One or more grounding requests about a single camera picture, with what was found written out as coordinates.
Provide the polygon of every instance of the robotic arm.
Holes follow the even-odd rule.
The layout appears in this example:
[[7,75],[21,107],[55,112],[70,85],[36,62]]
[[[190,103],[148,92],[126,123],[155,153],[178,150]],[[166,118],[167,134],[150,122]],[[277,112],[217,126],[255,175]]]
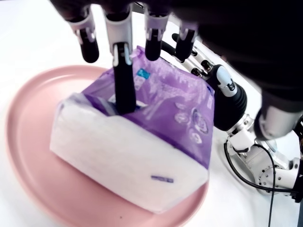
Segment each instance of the robotic arm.
[[[146,57],[154,61],[161,49],[171,51],[190,72],[207,80],[215,90],[214,125],[230,136],[230,153],[237,154],[253,173],[257,184],[272,186],[272,164],[255,143],[266,145],[276,165],[276,192],[280,189],[301,187],[303,165],[299,159],[287,160],[270,141],[289,133],[303,113],[303,77],[298,74],[302,52],[299,29],[291,32],[288,24],[302,27],[300,7],[285,9],[276,3],[275,9],[267,3],[249,7],[247,3],[225,1],[142,0],[145,7]],[[69,23],[81,46],[87,62],[99,57],[91,4],[103,8],[106,19],[110,52],[113,55],[116,105],[120,114],[135,110],[135,90],[130,54],[132,53],[131,0],[51,0],[63,19]],[[175,35],[176,49],[162,40],[168,16],[174,12],[182,19],[180,33]],[[206,40],[217,53],[224,54],[230,64],[250,77],[262,88],[262,107],[256,119],[245,113],[246,94],[233,82],[228,71],[214,65],[196,47],[197,35]],[[294,55],[292,64],[281,55]],[[196,65],[187,59],[192,55]],[[302,199],[299,193],[296,202]]]
[[[172,38],[176,41],[177,36],[178,34],[173,34]],[[165,42],[163,50],[176,57],[175,49]],[[288,160],[278,151],[275,140],[257,139],[254,132],[255,120],[245,113],[247,104],[245,90],[233,82],[224,66],[214,65],[196,47],[193,48],[191,55],[200,65],[190,59],[179,61],[192,74],[205,79],[215,90],[214,125],[226,131],[229,136],[226,150],[229,162],[228,156],[236,155],[254,176],[255,184],[271,189],[273,164],[268,154],[258,145],[263,146],[269,151],[275,166],[275,193],[291,195],[295,202],[300,202],[303,197],[302,161],[299,158]],[[259,191],[265,195],[271,194],[270,190]]]

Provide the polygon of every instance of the wire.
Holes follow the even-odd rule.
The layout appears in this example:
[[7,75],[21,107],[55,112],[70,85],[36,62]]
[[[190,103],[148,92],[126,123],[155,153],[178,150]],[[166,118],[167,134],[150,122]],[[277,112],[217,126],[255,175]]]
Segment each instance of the wire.
[[254,144],[253,146],[263,149],[269,156],[272,167],[273,167],[273,191],[271,192],[271,200],[270,200],[270,208],[269,208],[269,218],[268,218],[268,227],[270,227],[271,222],[271,211],[273,209],[273,202],[274,202],[274,195],[275,195],[275,188],[276,188],[276,170],[275,170],[275,163],[273,157],[271,157],[270,152],[265,149],[262,145]]
[[224,143],[224,152],[225,152],[225,156],[226,156],[226,159],[227,159],[227,162],[228,164],[230,165],[231,169],[233,170],[233,172],[237,175],[237,177],[242,180],[244,183],[248,184],[249,186],[252,186],[254,188],[258,188],[258,189],[261,189],[261,190],[265,190],[265,191],[270,191],[272,192],[271,194],[271,200],[270,200],[270,209],[269,209],[269,218],[268,218],[268,227],[270,227],[270,222],[271,222],[271,213],[272,213],[272,207],[273,207],[273,201],[274,201],[274,194],[275,192],[287,192],[287,193],[295,193],[297,194],[298,192],[296,191],[292,191],[292,190],[289,190],[289,189],[276,189],[275,188],[275,185],[276,185],[276,170],[275,170],[275,163],[274,163],[274,160],[273,158],[271,157],[270,155],[270,152],[265,148],[263,147],[262,145],[259,145],[259,144],[254,144],[253,146],[255,147],[258,147],[258,148],[261,148],[263,149],[269,156],[270,158],[270,161],[271,161],[271,164],[272,164],[272,167],[273,167],[273,187],[272,188],[268,188],[268,187],[263,187],[263,186],[260,186],[260,185],[257,185],[253,182],[250,182],[248,180],[246,180],[235,168],[235,166],[232,164],[232,161],[231,161],[231,158],[228,154],[228,151],[227,151],[227,141]]
[[[260,186],[258,184],[252,183],[252,182],[246,180],[243,176],[241,176],[241,174],[236,170],[236,168],[232,164],[231,158],[230,158],[230,156],[228,154],[228,151],[227,151],[227,143],[224,143],[224,152],[225,152],[225,156],[226,156],[228,164],[230,165],[231,169],[233,170],[233,172],[237,175],[237,177],[240,180],[242,180],[244,183],[248,184],[251,187],[258,188],[258,189],[265,190],[265,191],[270,191],[270,192],[273,191],[272,188],[263,187],[263,186]],[[286,192],[286,193],[293,193],[293,194],[298,193],[297,191],[293,191],[293,190],[289,190],[289,189],[278,189],[278,188],[275,189],[275,192]]]

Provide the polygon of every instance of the purple label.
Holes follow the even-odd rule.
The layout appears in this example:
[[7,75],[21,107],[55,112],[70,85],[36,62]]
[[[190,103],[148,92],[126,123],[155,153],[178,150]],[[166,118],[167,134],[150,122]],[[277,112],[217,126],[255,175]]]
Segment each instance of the purple label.
[[151,176],[151,179],[158,180],[158,181],[165,181],[168,183],[174,183],[174,179],[168,178],[168,177],[163,177],[163,176]]
[[[133,56],[137,103],[144,105],[123,117],[208,169],[214,125],[214,91],[201,78],[162,58],[147,60],[142,47],[137,47]],[[115,94],[113,69],[104,72],[82,93],[104,100],[112,98]],[[110,115],[103,104],[94,103],[94,100],[89,99],[92,106]]]

